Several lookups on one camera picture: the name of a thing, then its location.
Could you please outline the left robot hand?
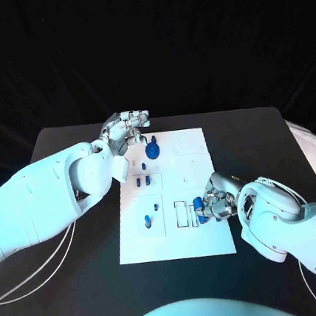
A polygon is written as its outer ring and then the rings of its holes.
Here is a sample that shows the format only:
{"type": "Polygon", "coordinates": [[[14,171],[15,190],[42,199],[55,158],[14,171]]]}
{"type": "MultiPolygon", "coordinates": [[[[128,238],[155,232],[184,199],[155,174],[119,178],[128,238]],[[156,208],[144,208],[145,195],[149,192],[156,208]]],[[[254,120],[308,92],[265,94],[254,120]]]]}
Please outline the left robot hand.
{"type": "Polygon", "coordinates": [[[147,146],[147,138],[140,128],[150,126],[148,110],[133,110],[114,113],[103,124],[100,139],[108,144],[114,156],[124,156],[130,145],[147,146]]]}

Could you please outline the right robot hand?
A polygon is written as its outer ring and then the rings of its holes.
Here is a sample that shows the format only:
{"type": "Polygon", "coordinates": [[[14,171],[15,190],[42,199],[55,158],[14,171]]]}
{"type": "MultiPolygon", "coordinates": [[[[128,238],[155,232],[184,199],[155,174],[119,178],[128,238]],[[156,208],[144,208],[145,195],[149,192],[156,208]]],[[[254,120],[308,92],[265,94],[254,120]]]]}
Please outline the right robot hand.
{"type": "Polygon", "coordinates": [[[211,218],[217,222],[237,215],[237,202],[246,182],[236,176],[213,172],[207,181],[203,197],[193,200],[193,207],[200,224],[211,218]]]}

